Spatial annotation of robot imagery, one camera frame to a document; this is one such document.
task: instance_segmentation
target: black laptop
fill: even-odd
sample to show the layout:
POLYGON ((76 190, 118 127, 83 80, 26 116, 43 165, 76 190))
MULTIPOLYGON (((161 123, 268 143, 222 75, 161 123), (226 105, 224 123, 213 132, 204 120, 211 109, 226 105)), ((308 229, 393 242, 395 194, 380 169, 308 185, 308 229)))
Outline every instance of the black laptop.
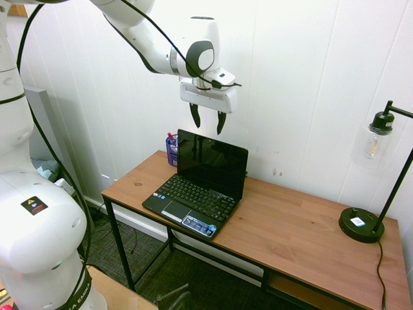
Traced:
POLYGON ((177 174, 142 205, 211 240, 243 196, 248 151, 178 130, 177 174))

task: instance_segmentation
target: sticker on lamp base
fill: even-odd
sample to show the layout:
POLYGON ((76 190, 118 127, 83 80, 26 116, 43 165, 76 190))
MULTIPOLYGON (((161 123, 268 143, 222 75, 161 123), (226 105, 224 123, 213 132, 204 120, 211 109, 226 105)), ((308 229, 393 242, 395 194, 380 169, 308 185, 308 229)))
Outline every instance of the sticker on lamp base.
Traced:
POLYGON ((357 227, 366 225, 366 223, 363 222, 363 221, 361 220, 361 218, 352 218, 352 219, 350 219, 350 221, 352 221, 353 224, 354 224, 355 226, 357 226, 357 227))

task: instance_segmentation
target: laptop screen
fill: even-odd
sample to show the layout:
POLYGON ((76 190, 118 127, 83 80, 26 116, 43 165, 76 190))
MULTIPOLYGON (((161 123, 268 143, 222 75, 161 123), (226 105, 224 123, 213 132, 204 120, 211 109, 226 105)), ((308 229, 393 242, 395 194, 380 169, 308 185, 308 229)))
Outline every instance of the laptop screen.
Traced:
POLYGON ((241 199, 248 150, 178 130, 179 175, 227 196, 241 199))

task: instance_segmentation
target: power cord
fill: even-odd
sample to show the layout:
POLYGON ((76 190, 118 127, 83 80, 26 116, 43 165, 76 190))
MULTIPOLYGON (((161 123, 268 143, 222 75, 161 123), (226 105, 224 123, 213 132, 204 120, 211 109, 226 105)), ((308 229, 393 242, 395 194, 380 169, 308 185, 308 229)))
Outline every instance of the power cord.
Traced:
POLYGON ((381 298, 381 310, 386 310, 386 285, 383 282, 383 279, 380 276, 380 265, 381 265, 381 261, 383 260, 383 246, 381 245, 380 240, 378 240, 378 244, 380 246, 380 260, 379 263, 377 265, 377 275, 379 276, 381 285, 383 286, 383 296, 381 298))

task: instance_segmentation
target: laptop sticker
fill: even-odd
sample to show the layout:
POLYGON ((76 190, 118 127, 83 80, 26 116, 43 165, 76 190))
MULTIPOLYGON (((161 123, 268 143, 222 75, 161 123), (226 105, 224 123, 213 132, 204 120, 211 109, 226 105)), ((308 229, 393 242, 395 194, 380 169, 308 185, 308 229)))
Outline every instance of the laptop sticker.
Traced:
POLYGON ((182 224, 207 237, 211 237, 217 230, 217 227, 215 225, 207 225, 206 223, 201 222, 189 215, 186 216, 182 224))

